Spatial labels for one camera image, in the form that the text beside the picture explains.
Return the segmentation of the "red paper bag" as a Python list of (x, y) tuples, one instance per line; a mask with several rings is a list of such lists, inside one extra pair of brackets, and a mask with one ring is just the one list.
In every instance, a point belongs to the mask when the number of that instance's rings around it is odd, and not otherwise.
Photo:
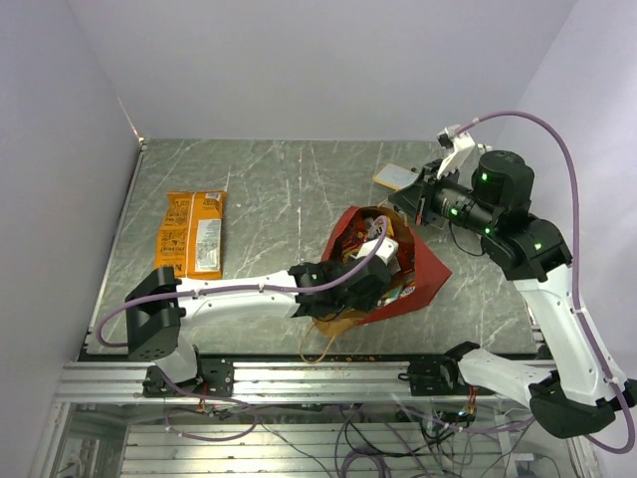
[(373, 248), (363, 244), (380, 235), (380, 216), (388, 218), (386, 240), (394, 256), (387, 261), (372, 259), (344, 283), (311, 297), (300, 297), (299, 314), (312, 318), (308, 332), (328, 338), (318, 358), (300, 354), (302, 361), (323, 361), (335, 339), (351, 329), (429, 306), (451, 277), (451, 270), (398, 213), (379, 206), (351, 206), (333, 227), (321, 261), (292, 268), (299, 285), (330, 283), (353, 270), (363, 260), (362, 254)]

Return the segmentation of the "orange kettle chips bag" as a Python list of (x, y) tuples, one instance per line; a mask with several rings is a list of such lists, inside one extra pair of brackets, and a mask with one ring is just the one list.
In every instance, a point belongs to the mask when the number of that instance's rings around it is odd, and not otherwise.
[(221, 279), (226, 197), (224, 190), (169, 191), (156, 236), (154, 268), (172, 268), (176, 278)]

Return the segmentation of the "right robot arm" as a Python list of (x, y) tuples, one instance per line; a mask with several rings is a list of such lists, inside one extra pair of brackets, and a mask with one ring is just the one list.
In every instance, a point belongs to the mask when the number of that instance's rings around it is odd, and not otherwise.
[(457, 394), (470, 385), (526, 406), (557, 438), (586, 436), (612, 423), (623, 404), (636, 404), (636, 382), (615, 369), (594, 345), (598, 333), (576, 306), (574, 260), (558, 228), (531, 214), (533, 170), (516, 153), (484, 153), (465, 187), (440, 160), (426, 164), (409, 186), (388, 201), (417, 224), (443, 219), (481, 238), (482, 250), (523, 296), (555, 363), (537, 369), (462, 343), (447, 353), (440, 385)]

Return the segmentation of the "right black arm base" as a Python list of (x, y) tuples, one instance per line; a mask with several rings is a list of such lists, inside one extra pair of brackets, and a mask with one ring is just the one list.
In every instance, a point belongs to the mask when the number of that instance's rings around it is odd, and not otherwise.
[(448, 395), (458, 387), (458, 367), (444, 356), (413, 361), (397, 378), (409, 384), (412, 396)]

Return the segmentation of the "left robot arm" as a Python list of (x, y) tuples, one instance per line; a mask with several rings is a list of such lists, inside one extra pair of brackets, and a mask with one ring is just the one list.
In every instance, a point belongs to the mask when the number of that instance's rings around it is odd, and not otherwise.
[(304, 263), (259, 278), (179, 279), (171, 267), (149, 273), (129, 294), (127, 355), (153, 362), (181, 395), (202, 385), (196, 346), (186, 331), (213, 320), (312, 317), (331, 322), (346, 312), (370, 312), (389, 289), (391, 273), (373, 257), (347, 264)]

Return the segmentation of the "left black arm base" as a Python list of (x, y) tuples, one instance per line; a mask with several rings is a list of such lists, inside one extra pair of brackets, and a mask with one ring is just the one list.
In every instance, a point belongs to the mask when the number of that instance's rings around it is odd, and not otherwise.
[[(234, 368), (223, 359), (205, 358), (194, 378), (173, 382), (178, 388), (201, 395), (230, 397), (233, 393)], [(142, 396), (165, 398), (181, 396), (182, 393), (169, 385), (157, 365), (150, 366), (142, 382)]]

